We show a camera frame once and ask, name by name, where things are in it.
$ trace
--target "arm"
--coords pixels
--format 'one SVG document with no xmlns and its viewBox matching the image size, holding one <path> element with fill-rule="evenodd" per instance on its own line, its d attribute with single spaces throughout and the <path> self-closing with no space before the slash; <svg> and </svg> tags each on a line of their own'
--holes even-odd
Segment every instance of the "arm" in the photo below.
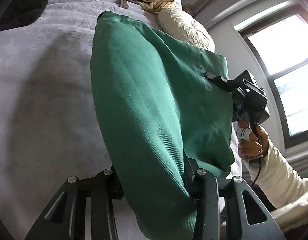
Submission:
<svg viewBox="0 0 308 240">
<path fill-rule="evenodd" d="M 245 161 L 244 164 L 253 181 L 259 169 L 249 167 Z M 276 208 L 296 201 L 308 191 L 308 178 L 301 179 L 271 141 L 256 183 Z"/>
<path fill-rule="evenodd" d="M 245 128 L 247 123 L 238 122 L 238 127 Z M 296 201 L 308 191 L 308 178 L 301 179 L 298 173 L 292 169 L 282 154 L 269 140 L 268 133 L 261 126 L 256 130 L 260 138 L 249 134 L 249 141 L 240 140 L 238 154 L 244 161 L 251 179 L 254 181 L 259 171 L 258 168 L 249 167 L 248 157 L 263 154 L 262 168 L 256 183 L 260 186 L 269 201 L 280 208 L 288 203 Z"/>
</svg>

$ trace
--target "black bracket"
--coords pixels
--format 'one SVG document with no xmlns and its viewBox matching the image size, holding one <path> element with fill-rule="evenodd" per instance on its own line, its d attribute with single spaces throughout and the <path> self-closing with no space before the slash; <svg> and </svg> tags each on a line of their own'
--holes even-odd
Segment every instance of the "black bracket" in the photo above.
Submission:
<svg viewBox="0 0 308 240">
<path fill-rule="evenodd" d="M 225 197 L 227 240 L 286 240 L 279 226 L 240 176 L 216 178 L 184 153 L 184 184 L 198 199 L 193 240 L 219 240 L 219 196 Z"/>
<path fill-rule="evenodd" d="M 69 177 L 25 240 L 84 240 L 86 197 L 91 197 L 92 239 L 118 240 L 112 199 L 121 199 L 123 190 L 113 167 L 88 179 Z"/>
</svg>

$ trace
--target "beige pillow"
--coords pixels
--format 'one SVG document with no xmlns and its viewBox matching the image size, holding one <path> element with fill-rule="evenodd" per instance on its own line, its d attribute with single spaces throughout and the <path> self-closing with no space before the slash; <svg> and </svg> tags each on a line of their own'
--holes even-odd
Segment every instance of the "beige pillow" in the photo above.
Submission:
<svg viewBox="0 0 308 240">
<path fill-rule="evenodd" d="M 158 23 L 165 33 L 175 39 L 202 49 L 215 51 L 214 41 L 204 26 L 181 9 L 162 9 L 158 13 Z"/>
</svg>

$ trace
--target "window glass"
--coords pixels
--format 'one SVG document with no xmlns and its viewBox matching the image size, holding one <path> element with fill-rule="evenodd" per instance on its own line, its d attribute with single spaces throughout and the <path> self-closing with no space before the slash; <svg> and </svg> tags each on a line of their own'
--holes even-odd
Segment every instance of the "window glass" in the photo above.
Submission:
<svg viewBox="0 0 308 240">
<path fill-rule="evenodd" d="M 308 130 L 308 64 L 276 80 L 290 136 Z"/>
<path fill-rule="evenodd" d="M 308 24 L 293 15 L 248 37 L 272 75 L 308 58 Z"/>
</svg>

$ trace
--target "window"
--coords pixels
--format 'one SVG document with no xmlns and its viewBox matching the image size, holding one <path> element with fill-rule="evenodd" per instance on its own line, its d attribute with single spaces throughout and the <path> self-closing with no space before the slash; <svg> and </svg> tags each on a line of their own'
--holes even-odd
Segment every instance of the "window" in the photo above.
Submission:
<svg viewBox="0 0 308 240">
<path fill-rule="evenodd" d="M 308 13 L 284 9 L 240 31 L 273 92 L 285 147 L 308 140 Z"/>
</svg>

